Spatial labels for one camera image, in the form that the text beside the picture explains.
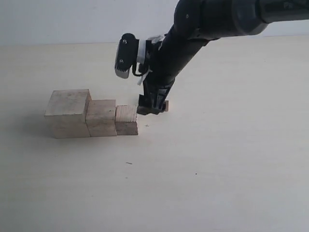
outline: small wooden block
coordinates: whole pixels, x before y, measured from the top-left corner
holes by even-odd
[[[137,106],[117,106],[115,124],[117,135],[138,135]]]
[[[86,123],[91,137],[117,136],[116,100],[93,100],[89,103]]]
[[[53,91],[44,117],[55,138],[90,137],[85,120],[89,101],[88,89]]]
[[[165,107],[165,112],[168,112],[169,111],[169,101],[167,100],[167,101],[165,101],[165,103],[166,103],[166,107]]]

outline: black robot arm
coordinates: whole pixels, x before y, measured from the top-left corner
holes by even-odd
[[[128,78],[133,67],[144,90],[138,113],[157,115],[165,110],[176,76],[210,41],[257,35],[272,22],[306,19],[309,0],[180,0],[174,24],[164,36],[146,41],[130,33],[122,36],[115,71]]]

